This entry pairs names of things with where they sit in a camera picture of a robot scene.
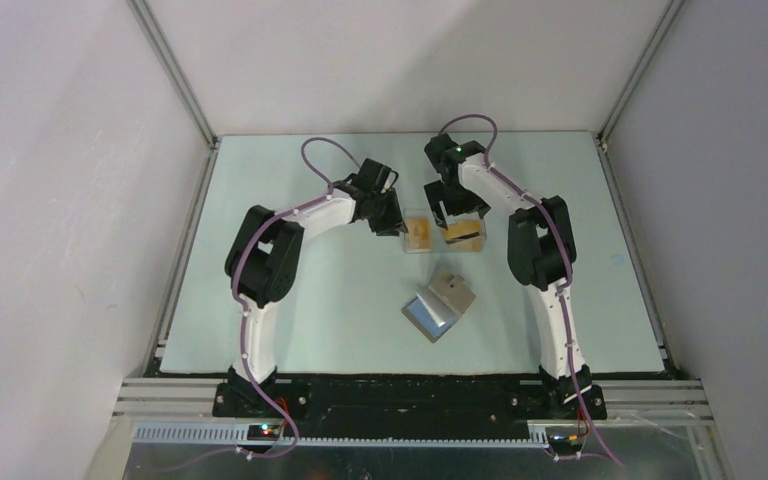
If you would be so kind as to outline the grey card holder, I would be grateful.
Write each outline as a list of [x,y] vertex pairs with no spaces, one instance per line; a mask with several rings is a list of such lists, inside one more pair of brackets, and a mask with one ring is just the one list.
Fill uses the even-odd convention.
[[439,269],[401,312],[431,343],[436,343],[465,315],[476,298],[464,277]]

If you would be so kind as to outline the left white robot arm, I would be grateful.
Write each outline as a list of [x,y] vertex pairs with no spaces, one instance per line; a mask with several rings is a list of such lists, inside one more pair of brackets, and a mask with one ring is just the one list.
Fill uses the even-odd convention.
[[377,236],[404,233],[398,179],[398,172],[367,158],[357,172],[299,206],[276,211],[255,205],[246,213],[225,272],[242,315],[240,353],[230,372],[244,382],[237,402],[250,415],[264,416],[276,403],[276,390],[268,382],[277,371],[277,313],[295,283],[304,244],[357,222],[366,222]]

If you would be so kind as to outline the clear plastic card box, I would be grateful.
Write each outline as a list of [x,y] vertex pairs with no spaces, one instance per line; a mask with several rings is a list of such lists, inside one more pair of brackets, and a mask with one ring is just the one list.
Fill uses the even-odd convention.
[[477,213],[447,217],[436,224],[430,210],[403,211],[406,231],[401,234],[406,253],[478,253],[486,244],[486,226]]

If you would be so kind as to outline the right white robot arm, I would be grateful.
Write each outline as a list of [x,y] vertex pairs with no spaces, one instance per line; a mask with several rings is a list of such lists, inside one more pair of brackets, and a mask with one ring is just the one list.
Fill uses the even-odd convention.
[[459,144],[447,134],[431,138],[424,153],[438,180],[425,185],[435,223],[446,230],[459,215],[507,216],[507,265],[529,293],[540,339],[539,375],[545,411],[566,418],[592,385],[578,345],[571,309],[572,265],[577,258],[567,203],[536,197],[507,177],[476,141]]

